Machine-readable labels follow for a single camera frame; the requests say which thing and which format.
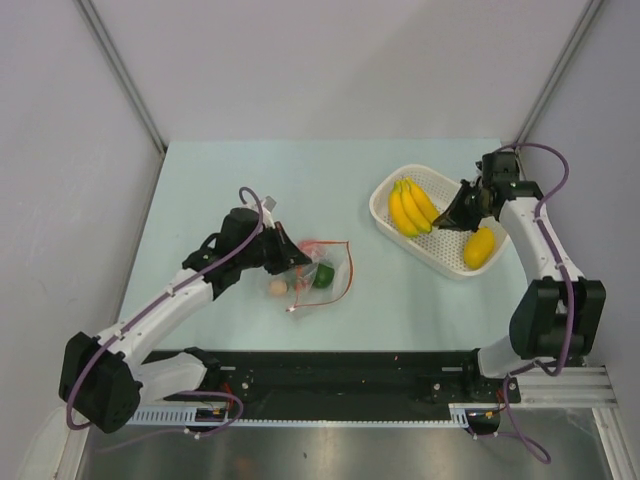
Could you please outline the green fake pepper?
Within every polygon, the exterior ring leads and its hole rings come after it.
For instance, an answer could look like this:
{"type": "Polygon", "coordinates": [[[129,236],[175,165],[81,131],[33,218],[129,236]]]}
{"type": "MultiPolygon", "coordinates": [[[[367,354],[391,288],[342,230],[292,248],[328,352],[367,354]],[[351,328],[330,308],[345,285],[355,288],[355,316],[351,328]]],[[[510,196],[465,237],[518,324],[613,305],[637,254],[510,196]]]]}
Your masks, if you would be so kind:
{"type": "Polygon", "coordinates": [[[319,263],[316,269],[312,287],[316,289],[328,288],[334,280],[335,269],[332,265],[319,263]]]}

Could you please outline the clear zip top bag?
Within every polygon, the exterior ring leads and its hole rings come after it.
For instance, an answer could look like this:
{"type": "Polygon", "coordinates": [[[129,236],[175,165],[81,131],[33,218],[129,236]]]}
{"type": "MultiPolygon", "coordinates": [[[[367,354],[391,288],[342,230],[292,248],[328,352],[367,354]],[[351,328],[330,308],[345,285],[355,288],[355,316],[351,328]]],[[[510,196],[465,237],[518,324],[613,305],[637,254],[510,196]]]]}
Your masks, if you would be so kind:
{"type": "Polygon", "coordinates": [[[305,239],[297,243],[312,263],[271,277],[268,295],[301,319],[339,302],[350,290],[354,262],[349,241],[305,239]]]}

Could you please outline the yellow fake lemon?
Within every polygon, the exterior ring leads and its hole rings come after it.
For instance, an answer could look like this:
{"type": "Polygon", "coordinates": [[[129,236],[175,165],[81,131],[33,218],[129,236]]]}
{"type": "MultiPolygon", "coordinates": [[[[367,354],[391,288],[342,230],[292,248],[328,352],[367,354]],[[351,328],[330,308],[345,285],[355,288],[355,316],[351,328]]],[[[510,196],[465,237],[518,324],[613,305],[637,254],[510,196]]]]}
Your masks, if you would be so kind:
{"type": "Polygon", "coordinates": [[[463,249],[463,261],[471,270],[483,267],[491,257],[495,247],[493,231],[488,227],[481,227],[468,239],[463,249]]]}

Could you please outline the yellow fake bananas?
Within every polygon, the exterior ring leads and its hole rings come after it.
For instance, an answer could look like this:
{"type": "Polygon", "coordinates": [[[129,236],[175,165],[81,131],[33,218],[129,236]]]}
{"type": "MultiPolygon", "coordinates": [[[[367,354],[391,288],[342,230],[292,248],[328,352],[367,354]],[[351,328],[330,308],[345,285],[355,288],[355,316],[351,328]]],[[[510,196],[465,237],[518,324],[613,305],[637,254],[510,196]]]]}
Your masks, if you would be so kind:
{"type": "Polygon", "coordinates": [[[396,229],[408,238],[430,234],[439,215],[429,196],[410,177],[394,182],[388,196],[388,210],[396,229]]]}

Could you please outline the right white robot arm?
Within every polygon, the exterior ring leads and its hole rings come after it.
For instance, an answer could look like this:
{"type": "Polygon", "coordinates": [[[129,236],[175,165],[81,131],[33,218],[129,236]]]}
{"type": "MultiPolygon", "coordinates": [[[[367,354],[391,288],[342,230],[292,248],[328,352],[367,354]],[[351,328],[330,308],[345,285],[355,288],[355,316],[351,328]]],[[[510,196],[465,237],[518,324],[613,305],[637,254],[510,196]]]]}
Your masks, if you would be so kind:
{"type": "Polygon", "coordinates": [[[477,367],[461,376],[463,393],[484,401],[497,379],[534,367],[560,375],[568,363],[591,353],[606,300],[599,280],[589,280],[570,259],[555,233],[544,193],[521,177],[520,144],[502,146],[478,162],[479,176],[463,180],[454,199],[436,219],[440,230],[477,231],[494,218],[511,239],[528,287],[509,321],[507,334],[477,352],[477,367]]]}

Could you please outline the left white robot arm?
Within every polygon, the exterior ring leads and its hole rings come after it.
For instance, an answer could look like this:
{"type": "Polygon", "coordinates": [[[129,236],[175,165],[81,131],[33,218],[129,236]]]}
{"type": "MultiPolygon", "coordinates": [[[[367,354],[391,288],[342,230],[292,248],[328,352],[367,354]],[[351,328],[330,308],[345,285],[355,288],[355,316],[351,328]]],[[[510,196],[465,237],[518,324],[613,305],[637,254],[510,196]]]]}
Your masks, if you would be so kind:
{"type": "Polygon", "coordinates": [[[219,364],[197,347],[159,361],[154,348],[182,322],[215,301],[241,274],[262,268],[276,276],[311,264],[284,227],[255,210],[234,208],[182,263],[169,285],[132,318],[95,336],[74,335],[65,347],[59,396],[68,426],[79,413],[104,433],[123,427],[142,404],[173,395],[207,400],[221,387],[219,364]]]}

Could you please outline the beige fake egg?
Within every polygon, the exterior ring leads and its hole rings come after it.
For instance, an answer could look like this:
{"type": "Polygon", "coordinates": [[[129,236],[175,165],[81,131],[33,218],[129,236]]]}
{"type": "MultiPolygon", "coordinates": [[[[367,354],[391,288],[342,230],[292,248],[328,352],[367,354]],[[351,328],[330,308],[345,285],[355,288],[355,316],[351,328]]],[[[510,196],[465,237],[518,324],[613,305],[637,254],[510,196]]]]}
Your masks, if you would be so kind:
{"type": "Polygon", "coordinates": [[[269,284],[269,292],[271,295],[280,297],[288,293],[289,287],[284,280],[273,280],[269,284]]]}

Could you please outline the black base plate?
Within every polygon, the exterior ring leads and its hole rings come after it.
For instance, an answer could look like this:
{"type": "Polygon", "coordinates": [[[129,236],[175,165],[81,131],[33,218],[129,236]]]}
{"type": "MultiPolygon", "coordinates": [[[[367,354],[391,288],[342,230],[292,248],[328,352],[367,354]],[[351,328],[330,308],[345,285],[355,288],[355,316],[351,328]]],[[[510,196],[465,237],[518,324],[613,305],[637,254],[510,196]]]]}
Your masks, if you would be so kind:
{"type": "Polygon", "coordinates": [[[417,419],[427,405],[520,403],[516,381],[485,378],[473,351],[208,351],[216,369],[197,387],[229,392],[251,418],[417,419]]]}

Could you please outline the aluminium frame rail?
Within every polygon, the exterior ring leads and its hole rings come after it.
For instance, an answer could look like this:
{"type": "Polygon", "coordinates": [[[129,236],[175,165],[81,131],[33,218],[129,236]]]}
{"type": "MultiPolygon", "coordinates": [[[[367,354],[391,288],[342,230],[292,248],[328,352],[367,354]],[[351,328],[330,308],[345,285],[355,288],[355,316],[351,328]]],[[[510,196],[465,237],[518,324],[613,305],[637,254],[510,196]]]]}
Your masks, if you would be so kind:
{"type": "Polygon", "coordinates": [[[605,367],[570,367],[551,377],[540,369],[516,377],[527,408],[610,408],[617,405],[605,367]]]}

